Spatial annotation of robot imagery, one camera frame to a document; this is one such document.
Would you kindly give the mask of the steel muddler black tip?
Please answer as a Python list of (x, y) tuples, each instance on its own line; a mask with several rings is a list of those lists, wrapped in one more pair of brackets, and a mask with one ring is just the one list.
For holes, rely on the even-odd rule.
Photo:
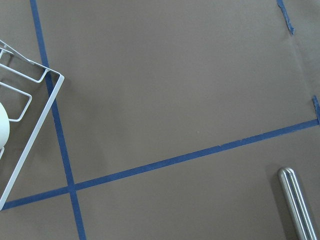
[(277, 175), (298, 239), (317, 240), (317, 233), (296, 172), (290, 167), (282, 167)]

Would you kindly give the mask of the white cup in rack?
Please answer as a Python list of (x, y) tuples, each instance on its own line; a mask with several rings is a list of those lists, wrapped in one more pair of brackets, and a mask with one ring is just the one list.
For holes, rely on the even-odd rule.
[(4, 147), (10, 135), (10, 121), (4, 106), (0, 104), (0, 147)]

